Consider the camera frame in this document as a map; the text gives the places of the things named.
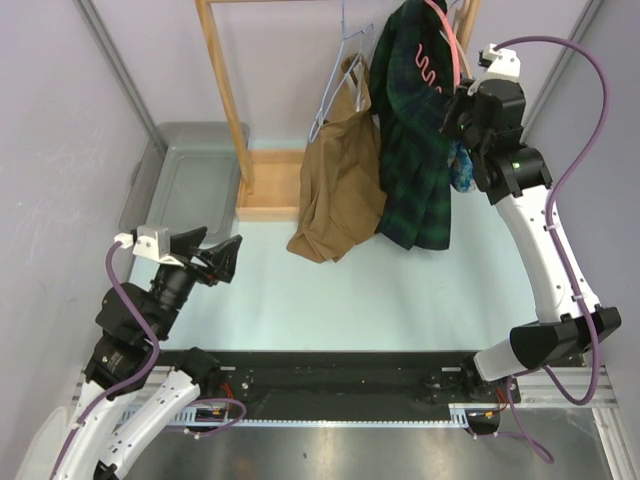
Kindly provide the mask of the light blue wire hanger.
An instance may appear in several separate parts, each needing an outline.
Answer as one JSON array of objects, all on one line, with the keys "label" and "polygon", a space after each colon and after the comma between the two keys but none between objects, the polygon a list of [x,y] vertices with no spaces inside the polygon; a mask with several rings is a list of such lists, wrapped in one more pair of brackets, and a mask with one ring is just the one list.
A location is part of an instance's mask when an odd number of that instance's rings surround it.
[{"label": "light blue wire hanger", "polygon": [[[368,46],[372,39],[374,31],[374,24],[369,23],[359,30],[349,32],[346,24],[346,1],[340,2],[341,7],[341,43],[339,46],[338,56],[332,68],[329,80],[326,84],[325,90],[321,97],[319,108],[312,121],[309,133],[308,142],[310,144],[316,141],[322,126],[328,120],[331,113],[333,104],[336,101],[338,94],[342,87],[346,85],[348,87],[350,99],[356,111],[361,111],[364,107],[364,97],[362,93],[362,82],[364,76],[364,60],[367,53]],[[346,52],[348,44],[357,39],[359,41],[358,50],[355,55],[351,57],[347,64],[347,68],[342,70],[342,61],[344,60],[343,54]]]}]

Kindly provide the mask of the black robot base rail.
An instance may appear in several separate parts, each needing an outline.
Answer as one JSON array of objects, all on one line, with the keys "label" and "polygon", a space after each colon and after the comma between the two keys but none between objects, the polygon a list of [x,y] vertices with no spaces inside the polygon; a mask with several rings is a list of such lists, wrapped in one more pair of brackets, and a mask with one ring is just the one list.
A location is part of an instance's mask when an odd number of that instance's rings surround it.
[{"label": "black robot base rail", "polygon": [[521,403],[524,381],[474,380],[468,351],[249,352],[218,351],[218,388],[240,405],[242,425],[417,426],[466,420],[453,412],[498,413]]}]

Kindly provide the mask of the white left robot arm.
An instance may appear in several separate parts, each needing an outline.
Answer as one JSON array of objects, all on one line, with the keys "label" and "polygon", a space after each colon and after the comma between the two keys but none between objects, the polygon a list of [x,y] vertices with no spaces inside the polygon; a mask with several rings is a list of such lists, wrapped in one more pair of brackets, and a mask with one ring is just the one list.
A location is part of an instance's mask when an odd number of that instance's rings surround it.
[{"label": "white left robot arm", "polygon": [[172,234],[141,225],[115,236],[105,269],[111,287],[96,323],[102,336],[83,372],[83,384],[52,479],[123,479],[151,441],[184,408],[206,405],[235,424],[243,409],[220,362],[193,347],[182,352],[155,393],[128,420],[123,413],[145,386],[179,313],[197,284],[230,283],[242,238],[206,248],[206,227]]}]

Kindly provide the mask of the pink plastic hanger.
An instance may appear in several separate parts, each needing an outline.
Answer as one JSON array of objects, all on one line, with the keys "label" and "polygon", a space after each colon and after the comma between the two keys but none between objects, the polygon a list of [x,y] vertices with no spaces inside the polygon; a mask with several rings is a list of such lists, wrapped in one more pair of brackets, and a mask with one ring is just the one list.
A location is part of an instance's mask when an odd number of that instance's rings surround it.
[{"label": "pink plastic hanger", "polygon": [[461,75],[454,74],[454,60],[451,40],[445,28],[449,25],[445,1],[418,1],[419,41],[415,64],[423,82],[440,94],[454,93],[454,80]]}]

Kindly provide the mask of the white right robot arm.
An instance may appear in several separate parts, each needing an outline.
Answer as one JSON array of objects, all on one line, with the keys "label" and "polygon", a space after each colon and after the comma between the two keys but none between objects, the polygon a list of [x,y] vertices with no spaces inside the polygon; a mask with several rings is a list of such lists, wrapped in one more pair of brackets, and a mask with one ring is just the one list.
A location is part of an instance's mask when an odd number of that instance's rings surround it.
[{"label": "white right robot arm", "polygon": [[525,267],[535,301],[535,321],[511,329],[506,340],[477,352],[461,376],[463,393],[484,401],[509,375],[536,370],[593,349],[621,325],[552,237],[567,241],[556,208],[546,205],[553,180],[542,154],[521,141],[525,96],[508,80],[480,85],[463,80],[451,99],[443,133],[458,140],[472,162],[473,179],[506,224]]}]

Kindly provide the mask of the green plaid garment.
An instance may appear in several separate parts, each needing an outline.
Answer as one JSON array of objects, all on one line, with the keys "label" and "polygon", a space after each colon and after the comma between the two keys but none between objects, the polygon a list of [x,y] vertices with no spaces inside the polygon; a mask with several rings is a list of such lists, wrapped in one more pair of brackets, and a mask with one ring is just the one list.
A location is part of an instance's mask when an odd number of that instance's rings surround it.
[{"label": "green plaid garment", "polygon": [[370,67],[372,112],[379,120],[379,179],[386,193],[379,233],[404,249],[448,249],[451,187],[448,154],[453,144],[441,133],[444,95],[419,75],[418,1],[406,1],[388,18]]}]

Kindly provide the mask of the tan brown skirt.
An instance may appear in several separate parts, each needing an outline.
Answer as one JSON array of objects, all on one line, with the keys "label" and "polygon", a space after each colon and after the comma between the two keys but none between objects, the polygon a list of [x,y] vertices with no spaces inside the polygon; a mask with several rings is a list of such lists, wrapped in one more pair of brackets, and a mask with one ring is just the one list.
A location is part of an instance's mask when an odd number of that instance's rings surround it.
[{"label": "tan brown skirt", "polygon": [[347,78],[317,137],[307,144],[300,169],[298,225],[287,250],[315,263],[337,262],[370,239],[386,202],[369,68],[354,59],[342,62]]}]

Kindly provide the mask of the blue floral garment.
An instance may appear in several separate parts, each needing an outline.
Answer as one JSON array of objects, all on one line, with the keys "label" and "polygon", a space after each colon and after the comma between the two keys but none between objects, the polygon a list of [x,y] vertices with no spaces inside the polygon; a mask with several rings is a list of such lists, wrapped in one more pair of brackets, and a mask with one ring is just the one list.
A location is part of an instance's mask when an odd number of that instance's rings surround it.
[{"label": "blue floral garment", "polygon": [[447,164],[450,184],[456,191],[469,193],[476,189],[473,163],[468,150],[461,142],[455,142],[451,145]]}]

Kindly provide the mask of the beige wooden hanger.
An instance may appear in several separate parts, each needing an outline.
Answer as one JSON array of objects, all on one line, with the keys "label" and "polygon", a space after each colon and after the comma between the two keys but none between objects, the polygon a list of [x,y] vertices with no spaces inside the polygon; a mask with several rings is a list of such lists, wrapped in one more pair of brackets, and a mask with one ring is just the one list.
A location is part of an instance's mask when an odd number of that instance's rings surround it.
[{"label": "beige wooden hanger", "polygon": [[467,50],[480,4],[480,0],[454,1],[451,7],[447,7],[444,12],[443,25],[453,57],[455,86],[462,79],[472,77],[470,62],[467,59]]}]

